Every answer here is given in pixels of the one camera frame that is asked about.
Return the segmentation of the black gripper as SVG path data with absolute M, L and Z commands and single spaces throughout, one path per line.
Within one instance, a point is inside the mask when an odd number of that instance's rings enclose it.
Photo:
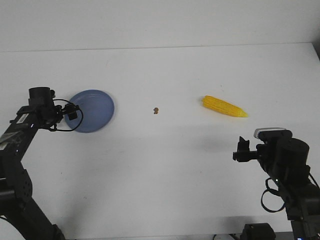
M 62 114 L 68 115 L 69 120 L 77 119 L 78 105 L 66 104 L 62 109 L 55 106 L 55 91 L 49 87 L 33 87 L 28 90 L 29 105 L 35 109 L 35 113 L 41 125 L 55 125 L 61 122 Z
M 307 165 L 309 145 L 294 138 L 288 129 L 265 136 L 261 140 L 263 144 L 256 146 L 257 151 L 250 151 L 250 141 L 240 136 L 232 159 L 237 162 L 258 160 L 272 180 L 307 180 L 310 173 Z

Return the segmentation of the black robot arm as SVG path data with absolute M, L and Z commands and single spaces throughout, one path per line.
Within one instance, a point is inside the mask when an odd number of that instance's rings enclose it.
M 258 128 L 254 137 L 261 144 L 250 150 L 250 142 L 239 138 L 233 160 L 244 163 L 256 160 L 277 189 L 265 182 L 265 192 L 283 200 L 281 210 L 286 211 L 294 239 L 320 238 L 320 186 L 307 165 L 309 145 L 293 137 L 285 128 Z
M 70 101 L 55 105 L 55 91 L 49 87 L 33 87 L 28 92 L 28 105 L 17 111 L 0 137 L 0 218 L 26 240 L 63 240 L 61 229 L 33 199 L 33 184 L 22 159 L 39 129 L 57 132 L 64 116 L 75 120 L 80 107 Z

